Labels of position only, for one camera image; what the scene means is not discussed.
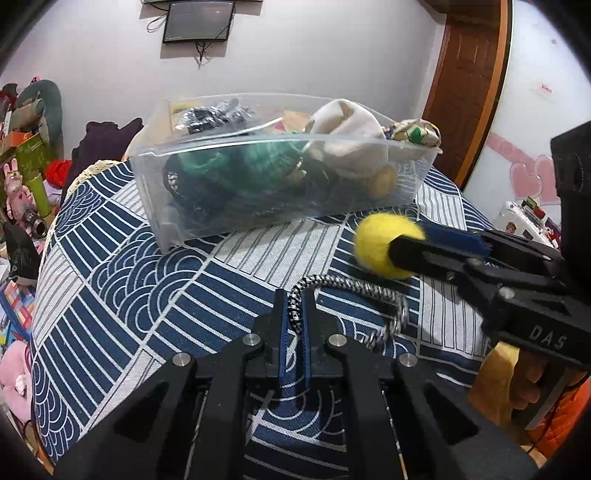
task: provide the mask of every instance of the pink plush toy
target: pink plush toy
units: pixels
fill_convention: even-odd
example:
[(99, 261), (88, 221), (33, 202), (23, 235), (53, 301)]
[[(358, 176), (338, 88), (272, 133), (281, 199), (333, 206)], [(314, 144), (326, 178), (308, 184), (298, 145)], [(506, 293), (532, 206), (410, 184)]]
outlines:
[(17, 340), (0, 362), (0, 386), (10, 411), (23, 423), (31, 420), (33, 381), (27, 366), (26, 343)]
[(31, 234), (31, 227), (22, 221), (25, 210), (37, 211), (37, 205), (33, 194), (26, 185), (22, 184), (22, 175), (18, 171), (17, 159), (13, 158), (4, 164), (4, 191), (6, 192), (6, 210), (10, 220), (15, 220), (17, 225)]

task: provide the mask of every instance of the blue gripper pad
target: blue gripper pad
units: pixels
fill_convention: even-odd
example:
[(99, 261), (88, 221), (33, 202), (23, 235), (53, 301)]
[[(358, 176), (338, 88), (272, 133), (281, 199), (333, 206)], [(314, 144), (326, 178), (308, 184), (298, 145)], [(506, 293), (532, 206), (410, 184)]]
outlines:
[(287, 363), (287, 292), (283, 291), (283, 309), (281, 312), (281, 340), (279, 342), (279, 384), (283, 384)]
[(304, 351), (304, 375), (306, 388), (310, 388), (312, 379), (312, 365), (310, 359), (310, 328), (308, 326), (308, 314), (306, 308), (306, 295), (301, 296), (301, 341)]
[(492, 248), (472, 233), (428, 221), (419, 222), (418, 225), (425, 231), (427, 241), (431, 244), (460, 250), (467, 257), (487, 258), (491, 254)]

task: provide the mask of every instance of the door frame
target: door frame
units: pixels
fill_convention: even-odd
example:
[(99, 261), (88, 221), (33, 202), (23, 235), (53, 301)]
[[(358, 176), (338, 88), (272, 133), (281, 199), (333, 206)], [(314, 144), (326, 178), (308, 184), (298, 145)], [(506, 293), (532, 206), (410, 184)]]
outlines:
[[(496, 48), (495, 63), (492, 69), (491, 84), (486, 94), (486, 100), (482, 107), (482, 113), (476, 131), (468, 147), (468, 151), (460, 170), (458, 171), (455, 179), (450, 179), (462, 190), (466, 186), (470, 174), (476, 165), (480, 152), (484, 148), (486, 138), (491, 129), (492, 121), (495, 117), (496, 107), (501, 97), (501, 90), (505, 81), (505, 73), (507, 65), (509, 63), (509, 51), (511, 48), (511, 33), (512, 33), (512, 22), (513, 22), (513, 0), (500, 0), (499, 3), (499, 41)], [(427, 103), (423, 110), (423, 118), (429, 119), (431, 108), (436, 97), (437, 87), (441, 77), (441, 71), (443, 70), (443, 62), (447, 55), (447, 44), (449, 43), (451, 23), (450, 18), (454, 18), (453, 13), (447, 14), (447, 21), (445, 30), (443, 32), (443, 41), (441, 42), (441, 50), (439, 52), (439, 59), (437, 61), (437, 67), (435, 69), (435, 75), (433, 76), (433, 83), (431, 84), (431, 90), (427, 98)], [(457, 20), (473, 22), (475, 24), (487, 24), (487, 22), (480, 21), (477, 18), (459, 17)], [(442, 148), (445, 148), (445, 139), (443, 139)]]

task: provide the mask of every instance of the blue and white bedspread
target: blue and white bedspread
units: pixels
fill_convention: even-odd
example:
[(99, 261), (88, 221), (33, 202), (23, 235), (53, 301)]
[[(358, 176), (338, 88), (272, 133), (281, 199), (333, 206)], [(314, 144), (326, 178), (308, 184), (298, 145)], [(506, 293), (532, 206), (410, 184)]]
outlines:
[[(415, 203), (394, 210), (460, 229), (490, 227), (435, 169)], [(353, 231), (368, 213), (211, 236), (194, 240), (195, 250), (162, 255), (129, 163), (83, 183), (56, 219), (34, 313), (35, 413), (52, 460), (175, 352), (219, 352), (249, 332), (276, 288), (312, 273), (368, 278), (352, 256)], [(470, 386), (487, 347), (479, 315), (430, 278), (401, 287), (412, 325), (396, 339), (396, 352), (412, 352), (450, 382)], [(384, 324), (386, 306), (330, 289), (317, 295), (349, 336), (361, 339)], [(346, 475), (340, 400), (304, 388), (295, 342), (291, 335), (285, 387), (252, 396), (245, 478)]]

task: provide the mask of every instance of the green box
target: green box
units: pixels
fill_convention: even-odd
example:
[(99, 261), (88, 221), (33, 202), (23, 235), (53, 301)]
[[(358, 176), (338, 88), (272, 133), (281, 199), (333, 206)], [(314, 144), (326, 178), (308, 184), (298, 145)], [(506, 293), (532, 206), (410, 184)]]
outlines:
[(40, 134), (33, 135), (14, 151), (18, 170), (25, 180), (31, 180), (38, 171), (44, 172), (53, 161), (51, 148), (43, 142)]

